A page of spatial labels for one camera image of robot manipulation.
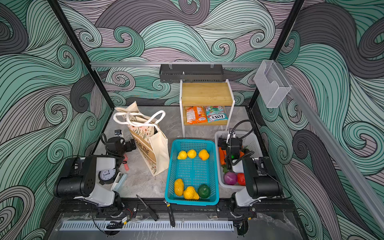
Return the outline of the yellow starfruit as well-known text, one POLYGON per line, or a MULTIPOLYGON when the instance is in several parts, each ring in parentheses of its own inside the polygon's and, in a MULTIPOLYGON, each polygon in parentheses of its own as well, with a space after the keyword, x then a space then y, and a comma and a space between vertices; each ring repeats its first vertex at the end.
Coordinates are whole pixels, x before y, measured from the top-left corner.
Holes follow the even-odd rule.
POLYGON ((174 193, 176 196, 181 197, 184 194, 184 182, 182 179, 177 179, 174 182, 174 193))

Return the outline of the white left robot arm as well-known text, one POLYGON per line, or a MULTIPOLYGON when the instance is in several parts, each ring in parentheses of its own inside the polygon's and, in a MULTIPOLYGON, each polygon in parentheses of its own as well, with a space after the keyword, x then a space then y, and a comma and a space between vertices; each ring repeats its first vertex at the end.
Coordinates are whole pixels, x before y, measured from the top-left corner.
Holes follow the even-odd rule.
POLYGON ((137 149, 136 142, 125 140, 121 130, 116 130, 110 139, 102 133, 100 141, 105 155, 73 156, 64 160, 53 194, 59 199, 83 200, 99 208, 111 207, 120 213, 124 205, 118 188, 127 178, 120 166, 128 170, 126 153, 137 149))

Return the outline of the pink handled brush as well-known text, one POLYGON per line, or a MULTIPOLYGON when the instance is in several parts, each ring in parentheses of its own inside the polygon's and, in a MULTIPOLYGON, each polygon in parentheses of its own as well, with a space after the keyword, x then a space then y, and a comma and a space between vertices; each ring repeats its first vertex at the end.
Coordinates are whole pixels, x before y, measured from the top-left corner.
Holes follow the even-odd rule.
POLYGON ((121 173, 119 172, 118 173, 118 176, 117 178, 115 179, 112 187, 111 187, 111 190, 114 191, 114 192, 119 192, 120 189, 122 188, 124 182, 126 181, 128 175, 127 175, 127 172, 129 171, 129 166, 128 166, 128 156, 127 154, 124 154, 124 157, 125 159, 123 160, 123 166, 124 166, 124 169, 125 169, 125 172, 121 173))

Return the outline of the yellow lemon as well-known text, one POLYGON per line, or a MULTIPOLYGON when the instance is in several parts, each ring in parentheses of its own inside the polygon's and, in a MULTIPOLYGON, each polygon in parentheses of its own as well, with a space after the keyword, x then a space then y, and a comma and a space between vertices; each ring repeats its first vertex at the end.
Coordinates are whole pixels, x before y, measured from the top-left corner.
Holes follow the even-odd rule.
POLYGON ((185 160, 188 157, 188 153, 186 151, 180 151, 177 159, 178 160, 185 160))
POLYGON ((197 152, 195 150, 189 150, 187 155, 190 159, 194 159, 197 156, 197 152))

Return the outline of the red tomato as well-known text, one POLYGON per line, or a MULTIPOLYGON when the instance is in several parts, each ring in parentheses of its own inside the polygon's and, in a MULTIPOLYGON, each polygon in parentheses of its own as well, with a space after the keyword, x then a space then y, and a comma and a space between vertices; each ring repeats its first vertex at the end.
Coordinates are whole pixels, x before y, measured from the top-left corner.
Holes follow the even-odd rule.
POLYGON ((237 174, 237 181, 240 186, 246 185, 245 175, 244 173, 238 173, 237 174))

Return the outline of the orange Fox's candy bag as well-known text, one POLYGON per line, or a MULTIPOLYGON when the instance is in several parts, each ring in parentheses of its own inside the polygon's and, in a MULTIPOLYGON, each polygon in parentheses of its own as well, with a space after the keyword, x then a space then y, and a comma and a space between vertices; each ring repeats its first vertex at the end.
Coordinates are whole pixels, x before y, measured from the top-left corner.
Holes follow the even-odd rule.
POLYGON ((207 123, 206 110, 202 106, 186 107, 187 124, 202 124, 207 123))

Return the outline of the cream floral tote bag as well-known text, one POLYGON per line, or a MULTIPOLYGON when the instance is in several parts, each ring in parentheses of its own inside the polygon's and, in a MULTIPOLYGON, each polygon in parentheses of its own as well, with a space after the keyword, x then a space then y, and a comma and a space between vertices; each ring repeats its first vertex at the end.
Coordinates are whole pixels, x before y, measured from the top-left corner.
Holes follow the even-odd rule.
POLYGON ((139 111, 136 102, 127 108, 116 107, 115 110, 114 121, 128 127, 152 176, 167 170, 170 163, 168 138, 159 126, 166 112, 160 110, 149 117, 139 111))

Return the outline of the teal plastic basket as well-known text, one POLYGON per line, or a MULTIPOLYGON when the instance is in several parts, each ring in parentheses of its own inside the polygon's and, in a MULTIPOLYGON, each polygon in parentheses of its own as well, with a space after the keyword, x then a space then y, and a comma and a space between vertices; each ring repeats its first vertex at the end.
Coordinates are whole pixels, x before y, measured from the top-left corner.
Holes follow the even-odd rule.
POLYGON ((176 139, 173 141, 165 199, 171 204, 190 206, 214 206, 219 202, 217 154, 214 142, 194 139, 176 139), (195 150, 197 153, 206 150, 210 157, 206 161, 199 157, 178 159, 180 151, 187 152, 189 150, 195 150), (211 194, 208 198, 200 198, 199 200, 186 200, 183 196, 179 197, 174 191, 174 183, 178 179, 183 181, 185 188, 194 187, 196 191, 205 184, 210 188, 211 194))

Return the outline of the purple onion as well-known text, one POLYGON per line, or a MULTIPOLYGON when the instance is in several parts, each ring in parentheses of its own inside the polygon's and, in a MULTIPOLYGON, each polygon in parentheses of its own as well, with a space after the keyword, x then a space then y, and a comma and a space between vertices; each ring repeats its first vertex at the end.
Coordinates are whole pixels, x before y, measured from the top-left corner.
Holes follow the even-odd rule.
POLYGON ((233 186, 238 182, 238 176, 236 173, 227 172, 224 174, 224 182, 226 185, 233 186))

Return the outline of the white plastic basket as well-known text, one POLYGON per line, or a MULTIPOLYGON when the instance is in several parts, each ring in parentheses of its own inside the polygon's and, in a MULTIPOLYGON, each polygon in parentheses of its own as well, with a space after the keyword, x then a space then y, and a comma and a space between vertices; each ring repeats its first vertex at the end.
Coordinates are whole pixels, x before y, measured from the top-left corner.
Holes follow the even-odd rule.
MULTIPOLYGON (((242 190, 245 186, 241 186, 238 183, 235 185, 227 185, 224 182, 224 173, 223 168, 220 162, 220 151, 219 151, 219 138, 224 140, 227 139, 229 132, 228 131, 218 131, 215 133, 215 145, 216 145, 216 155, 217 155, 217 169, 218 169, 218 177, 219 177, 219 185, 223 188, 231 189, 235 192, 242 190)), ((243 146, 246 147, 250 151, 254 151, 252 155, 253 158, 262 157, 262 150, 259 144, 259 140, 254 133, 251 133, 247 137, 243 139, 243 146)))

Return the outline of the clear acrylic wall holder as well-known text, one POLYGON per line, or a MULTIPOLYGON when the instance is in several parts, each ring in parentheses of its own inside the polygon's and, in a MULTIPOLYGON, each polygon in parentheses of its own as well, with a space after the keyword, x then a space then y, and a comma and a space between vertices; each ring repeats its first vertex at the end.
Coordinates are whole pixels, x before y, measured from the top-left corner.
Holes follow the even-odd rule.
POLYGON ((292 89, 283 66, 273 60, 262 61, 254 81, 267 108, 278 108, 292 89))

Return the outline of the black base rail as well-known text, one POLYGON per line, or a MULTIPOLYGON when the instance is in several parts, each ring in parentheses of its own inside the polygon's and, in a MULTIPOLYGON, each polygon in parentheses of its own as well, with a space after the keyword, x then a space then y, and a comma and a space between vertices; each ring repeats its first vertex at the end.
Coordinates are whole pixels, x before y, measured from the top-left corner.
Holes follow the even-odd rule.
MULTIPOLYGON (((125 211, 134 218, 150 217, 145 205, 148 205, 157 216, 168 214, 168 207, 163 198, 144 198, 140 201, 138 198, 123 198, 122 203, 125 211)), ((214 206, 193 206, 193 205, 178 205, 171 204, 173 214, 213 214, 218 218, 227 219, 254 219, 257 217, 255 207, 238 207, 232 199, 220 199, 214 206)))

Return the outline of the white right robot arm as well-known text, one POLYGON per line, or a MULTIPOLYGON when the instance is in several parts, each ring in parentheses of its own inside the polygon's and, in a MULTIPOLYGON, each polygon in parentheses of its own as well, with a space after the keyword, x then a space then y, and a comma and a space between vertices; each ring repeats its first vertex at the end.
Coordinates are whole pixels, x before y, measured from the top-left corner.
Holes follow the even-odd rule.
POLYGON ((240 145, 232 141, 233 146, 240 147, 238 154, 230 154, 227 150, 230 133, 215 133, 219 184, 235 191, 233 199, 238 207, 281 196, 283 186, 270 172, 273 169, 268 165, 271 160, 263 155, 257 136, 254 133, 246 136, 245 131, 239 131, 234 137, 241 139, 240 145))

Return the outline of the black alarm clock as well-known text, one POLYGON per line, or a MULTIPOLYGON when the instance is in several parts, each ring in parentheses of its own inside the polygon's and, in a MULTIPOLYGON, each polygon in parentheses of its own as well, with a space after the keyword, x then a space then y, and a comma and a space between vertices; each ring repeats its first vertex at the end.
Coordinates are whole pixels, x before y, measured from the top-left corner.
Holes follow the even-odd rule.
POLYGON ((120 171, 117 168, 100 171, 98 174, 99 183, 101 185, 113 184, 115 182, 119 172, 120 171))

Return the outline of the yellow orange peach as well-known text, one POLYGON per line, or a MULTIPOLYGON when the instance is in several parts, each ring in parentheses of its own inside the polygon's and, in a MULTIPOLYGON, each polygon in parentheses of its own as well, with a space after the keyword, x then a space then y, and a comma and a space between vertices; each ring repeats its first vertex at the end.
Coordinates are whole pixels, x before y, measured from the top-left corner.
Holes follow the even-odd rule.
POLYGON ((207 150, 201 150, 199 152, 199 158, 202 160, 202 161, 206 161, 210 158, 210 154, 208 153, 207 150))

